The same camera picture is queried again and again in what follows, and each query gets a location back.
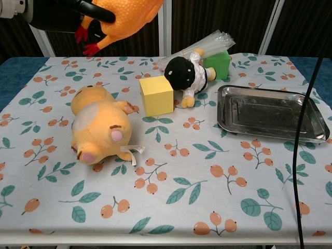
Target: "metal tray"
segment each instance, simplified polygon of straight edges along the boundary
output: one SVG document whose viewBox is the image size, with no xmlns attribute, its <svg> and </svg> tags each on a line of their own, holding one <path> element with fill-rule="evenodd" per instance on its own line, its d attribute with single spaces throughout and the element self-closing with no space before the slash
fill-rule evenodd
<svg viewBox="0 0 332 249">
<path fill-rule="evenodd" d="M 234 133 L 294 140 L 305 96 L 296 92 L 226 85 L 218 89 L 218 124 Z M 300 141 L 322 143 L 328 129 L 312 99 L 306 107 Z"/>
</svg>

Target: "table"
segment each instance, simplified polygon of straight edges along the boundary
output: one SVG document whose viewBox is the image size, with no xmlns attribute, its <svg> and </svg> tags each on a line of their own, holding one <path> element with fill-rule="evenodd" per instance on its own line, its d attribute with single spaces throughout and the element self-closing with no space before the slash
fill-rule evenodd
<svg viewBox="0 0 332 249">
<path fill-rule="evenodd" d="M 158 117 L 145 117 L 139 87 L 160 75 L 158 58 L 50 58 L 0 113 L 0 244 L 298 243 L 292 141 L 222 130 L 216 100 L 226 84 L 303 93 L 308 82 L 287 57 L 231 56 L 228 78 L 196 95 L 194 108 L 176 101 Z M 146 147 L 136 168 L 116 157 L 77 162 L 70 102 L 84 85 L 139 108 L 129 116 L 130 144 Z M 331 129 L 330 108 L 312 98 Z M 331 148 L 299 148 L 306 243 L 332 243 Z"/>
</svg>

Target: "white shirt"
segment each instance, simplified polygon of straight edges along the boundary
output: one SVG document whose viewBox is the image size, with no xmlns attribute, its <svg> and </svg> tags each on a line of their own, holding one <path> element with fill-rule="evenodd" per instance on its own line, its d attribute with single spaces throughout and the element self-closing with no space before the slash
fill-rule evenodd
<svg viewBox="0 0 332 249">
<path fill-rule="evenodd" d="M 183 90 L 183 97 L 193 97 L 195 93 L 202 90 L 205 85 L 206 78 L 205 78 L 205 70 L 199 64 L 201 57 L 198 53 L 192 52 L 190 54 L 189 60 L 193 63 L 193 67 L 195 69 L 195 79 L 190 87 L 186 90 Z"/>
</svg>

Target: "yellow cube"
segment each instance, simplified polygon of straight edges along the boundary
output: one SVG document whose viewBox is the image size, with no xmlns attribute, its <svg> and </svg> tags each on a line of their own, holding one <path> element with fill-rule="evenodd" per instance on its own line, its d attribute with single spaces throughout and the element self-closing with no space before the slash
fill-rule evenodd
<svg viewBox="0 0 332 249">
<path fill-rule="evenodd" d="M 164 76 L 140 79 L 140 85 L 147 117 L 174 112 L 174 91 Z"/>
</svg>

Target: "green block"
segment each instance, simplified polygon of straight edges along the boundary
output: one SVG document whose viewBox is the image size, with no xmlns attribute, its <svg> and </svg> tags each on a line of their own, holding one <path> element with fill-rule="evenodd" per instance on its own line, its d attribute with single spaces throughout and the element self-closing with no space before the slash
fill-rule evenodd
<svg viewBox="0 0 332 249">
<path fill-rule="evenodd" d="M 216 70 L 216 79 L 227 78 L 229 64 L 230 56 L 227 50 L 203 59 L 203 65 L 205 68 L 213 67 Z"/>
</svg>

